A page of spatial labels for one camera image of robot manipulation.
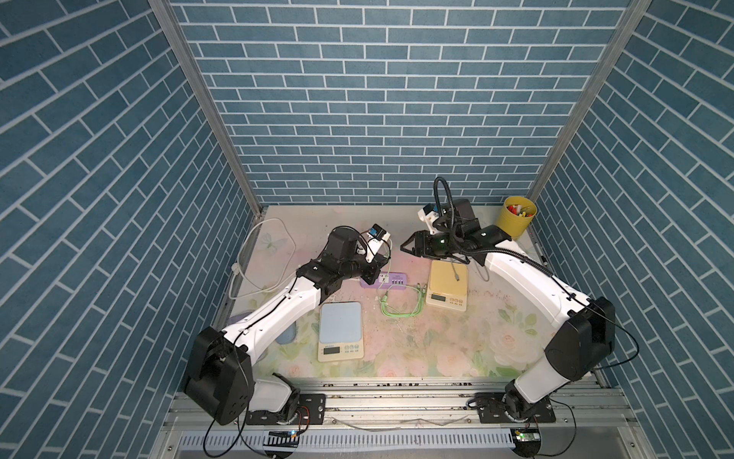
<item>cable tray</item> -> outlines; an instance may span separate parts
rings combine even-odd
[[[178,445],[180,451],[200,451],[204,431],[186,431]],[[232,444],[237,432],[210,432],[207,438],[208,451],[223,451]],[[358,452],[384,451],[387,449],[488,449],[515,448],[507,428],[490,427],[478,429],[401,429],[390,432],[363,432],[352,429],[329,429],[306,432],[300,436],[297,448],[279,447],[285,438],[272,437],[266,432],[242,433],[244,440],[261,451],[267,438],[270,451],[298,452]],[[232,450],[242,451],[247,447],[239,441]]]

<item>digital kitchen scale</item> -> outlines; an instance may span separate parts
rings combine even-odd
[[[447,261],[431,261],[426,304],[455,311],[466,311],[469,270],[462,263],[453,263],[453,265],[451,266],[451,263]]]
[[[364,355],[361,304],[324,304],[319,323],[319,362],[362,358]]]

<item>blue kitchen scale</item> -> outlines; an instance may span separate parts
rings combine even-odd
[[[364,355],[361,304],[324,304],[319,323],[319,362],[362,358]]]

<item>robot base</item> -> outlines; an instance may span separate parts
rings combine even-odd
[[[308,408],[310,414],[310,425],[324,424],[324,404],[326,403],[326,395],[324,394],[300,394],[298,406]],[[276,413],[270,411],[249,411],[246,418],[247,425],[278,425]],[[290,425],[298,425],[298,415],[289,422]],[[306,425],[306,420],[301,421],[301,425]]]
[[[474,394],[476,401],[475,409],[479,412],[479,421],[482,424],[500,424],[509,422],[527,422],[526,420],[516,420],[510,417],[505,409],[504,392],[478,392]],[[556,414],[553,412],[548,402],[545,405],[536,408],[535,421],[538,424],[553,423],[556,421]]]

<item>yellow kitchen scale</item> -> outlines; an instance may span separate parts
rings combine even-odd
[[[465,264],[431,261],[426,304],[466,311],[469,270]]]

